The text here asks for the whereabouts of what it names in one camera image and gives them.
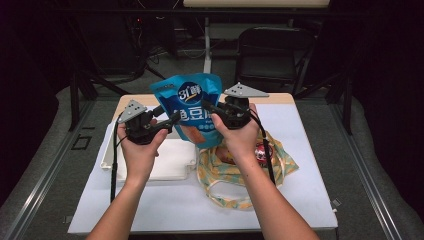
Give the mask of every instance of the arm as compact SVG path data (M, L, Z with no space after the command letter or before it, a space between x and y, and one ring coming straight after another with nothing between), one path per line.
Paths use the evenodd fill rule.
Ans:
M128 239L141 194L153 169L157 149L168 131L158 132L149 145L137 145L124 139L125 125L118 127L122 150L127 165L127 179L115 200L93 228L87 239Z
M256 112L254 104L250 108ZM228 130L216 114L212 120L240 169L265 239L318 239L259 166L254 153L259 131L256 122Z

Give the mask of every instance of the person's right hand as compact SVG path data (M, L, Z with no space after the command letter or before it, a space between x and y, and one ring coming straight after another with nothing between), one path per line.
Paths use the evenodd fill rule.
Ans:
M250 109L256 111L255 104L249 104ZM235 158L236 164L241 159L250 159L255 154L256 139L258 137L259 126L252 119L241 129L229 130L217 114L212 114L212 121L215 128L224 136L226 146Z

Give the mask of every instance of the hand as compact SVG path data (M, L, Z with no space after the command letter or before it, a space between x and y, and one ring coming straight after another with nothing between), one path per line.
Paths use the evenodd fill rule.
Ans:
M157 120L153 119L150 123L156 124ZM119 139L123 139L121 146L127 165L126 183L146 182L152 172L155 157L159 156L158 148L168 135L168 130L160 130L148 145L138 145L128 140L125 124L119 124L117 132Z
M255 104L249 104L250 109L256 111ZM229 130L217 114L212 114L212 121L215 128L224 136L228 150L234 156L236 164L242 159L251 159L255 154L256 139L258 137L259 126L250 120L250 122L241 129Z

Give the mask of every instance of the person's left hand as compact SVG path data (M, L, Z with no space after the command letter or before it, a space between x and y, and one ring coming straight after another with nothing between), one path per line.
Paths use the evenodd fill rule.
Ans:
M148 145L138 145L126 138L125 124L118 125L118 137L121 141L125 163L127 165L127 183L146 182L153 169L155 157L159 156L158 148L168 135L168 130L160 130Z

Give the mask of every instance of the wrist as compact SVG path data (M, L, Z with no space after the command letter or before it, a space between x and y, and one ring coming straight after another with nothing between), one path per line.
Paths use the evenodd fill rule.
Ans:
M149 180L149 177L140 177L140 176L128 177L127 176L124 187L127 186L128 188L133 188L133 189L144 189L148 180Z
M244 167L259 167L258 160L256 159L256 155L254 152L252 153L244 153L237 156L234 156L235 162L239 168Z
M231 150L229 151L236 160L245 161L251 158L256 158L254 149L252 149L251 151L234 151L234 152L232 152Z

